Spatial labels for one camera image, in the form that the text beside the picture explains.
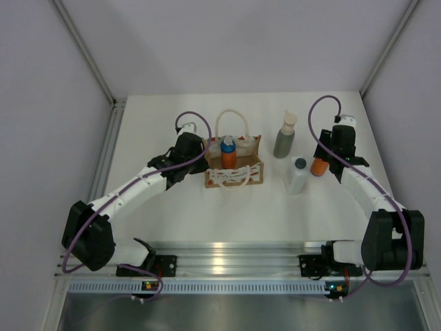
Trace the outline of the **orange bottle blue cap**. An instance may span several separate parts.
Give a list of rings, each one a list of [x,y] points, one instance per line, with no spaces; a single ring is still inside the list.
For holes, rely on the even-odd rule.
[[[326,161],[323,161],[322,159],[315,158],[311,167],[310,172],[316,176],[321,177],[329,168],[329,163]]]
[[[226,136],[220,144],[221,164],[224,169],[236,166],[236,144],[231,136]]]

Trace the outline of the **grey bottle beige cap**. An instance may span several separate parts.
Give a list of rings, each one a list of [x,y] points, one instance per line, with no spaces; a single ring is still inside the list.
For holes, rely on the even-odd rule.
[[[295,114],[287,110],[285,111],[283,125],[278,131],[274,144],[273,155],[277,159],[283,159],[289,155],[295,137],[295,125],[297,120],[298,117]]]

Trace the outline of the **white bottle dark cap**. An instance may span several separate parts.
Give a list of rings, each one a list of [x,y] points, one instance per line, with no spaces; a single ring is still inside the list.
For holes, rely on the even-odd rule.
[[[307,161],[303,157],[292,157],[283,181],[287,194],[299,194],[307,181],[308,174]]]

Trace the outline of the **watermelon print canvas bag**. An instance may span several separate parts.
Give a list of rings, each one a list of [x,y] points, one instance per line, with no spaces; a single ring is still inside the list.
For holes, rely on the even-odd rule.
[[[219,135],[219,123],[226,113],[238,115],[244,123],[244,134],[240,136]],[[236,166],[234,169],[224,169],[221,164],[221,142],[226,136],[231,136],[236,144]],[[249,133],[248,121],[241,112],[226,109],[219,113],[214,126],[214,136],[203,140],[203,145],[209,150],[205,154],[208,169],[205,171],[206,188],[222,188],[231,192],[240,190],[246,185],[263,183],[264,163],[260,160],[258,151],[261,136]]]

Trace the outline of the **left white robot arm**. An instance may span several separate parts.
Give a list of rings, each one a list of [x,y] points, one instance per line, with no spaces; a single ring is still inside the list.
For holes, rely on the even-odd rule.
[[[140,275],[156,266],[153,249],[141,239],[120,239],[116,225],[148,199],[169,190],[189,174],[206,171],[203,140],[191,132],[178,135],[175,146],[154,157],[126,184],[100,199],[76,202],[69,211],[62,236],[67,256],[97,271],[107,264],[131,265]]]

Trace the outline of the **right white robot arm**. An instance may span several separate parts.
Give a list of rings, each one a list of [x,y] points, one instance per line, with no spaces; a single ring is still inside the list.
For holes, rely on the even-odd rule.
[[[407,261],[417,270],[423,264],[424,217],[400,205],[376,180],[369,163],[356,156],[356,131],[337,124],[323,129],[314,153],[328,164],[337,181],[352,195],[367,223],[361,241],[332,241],[321,256],[322,269],[336,274],[347,264],[364,265],[370,271],[404,270]]]

